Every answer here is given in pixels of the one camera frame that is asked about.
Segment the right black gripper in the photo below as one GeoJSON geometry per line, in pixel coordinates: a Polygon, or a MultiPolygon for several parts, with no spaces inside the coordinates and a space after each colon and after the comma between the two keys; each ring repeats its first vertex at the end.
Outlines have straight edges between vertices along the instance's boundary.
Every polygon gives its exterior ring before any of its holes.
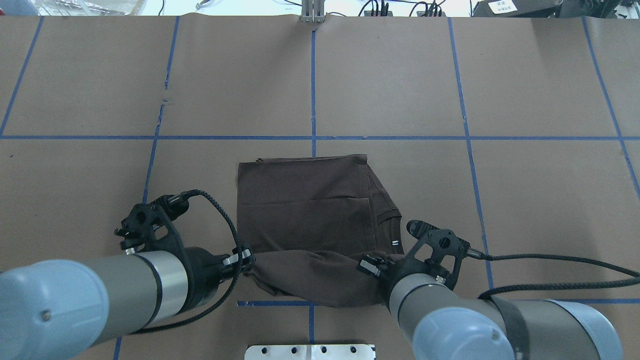
{"type": "Polygon", "coordinates": [[[381,274],[381,294],[389,296],[393,287],[404,277],[413,274],[414,259],[400,257],[372,256],[366,254],[359,261],[357,270],[363,274],[379,278],[381,274]]]}

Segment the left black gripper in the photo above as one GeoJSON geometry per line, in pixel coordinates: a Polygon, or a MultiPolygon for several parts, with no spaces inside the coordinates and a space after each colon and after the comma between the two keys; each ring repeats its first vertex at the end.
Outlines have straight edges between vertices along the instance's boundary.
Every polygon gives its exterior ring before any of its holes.
{"type": "Polygon", "coordinates": [[[250,248],[242,248],[233,255],[213,255],[200,247],[186,248],[187,259],[193,270],[194,292],[185,301],[185,310],[204,306],[213,300],[218,287],[238,274],[253,270],[256,258],[250,248]]]}

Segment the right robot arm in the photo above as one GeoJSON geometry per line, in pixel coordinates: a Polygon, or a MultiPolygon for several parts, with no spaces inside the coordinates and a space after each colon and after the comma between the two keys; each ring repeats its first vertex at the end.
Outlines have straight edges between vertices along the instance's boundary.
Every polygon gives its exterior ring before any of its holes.
{"type": "Polygon", "coordinates": [[[487,300],[455,294],[419,269],[363,256],[359,271],[384,303],[417,360],[621,360],[621,339],[597,309],[577,302],[487,300]]]}

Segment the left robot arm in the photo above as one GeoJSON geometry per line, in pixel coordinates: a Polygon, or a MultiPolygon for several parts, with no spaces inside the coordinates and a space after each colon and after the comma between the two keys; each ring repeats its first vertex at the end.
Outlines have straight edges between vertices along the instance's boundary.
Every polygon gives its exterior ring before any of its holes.
{"type": "Polygon", "coordinates": [[[1,358],[68,360],[199,306],[234,276],[238,255],[186,250],[82,262],[44,260],[1,273],[1,358]]]}

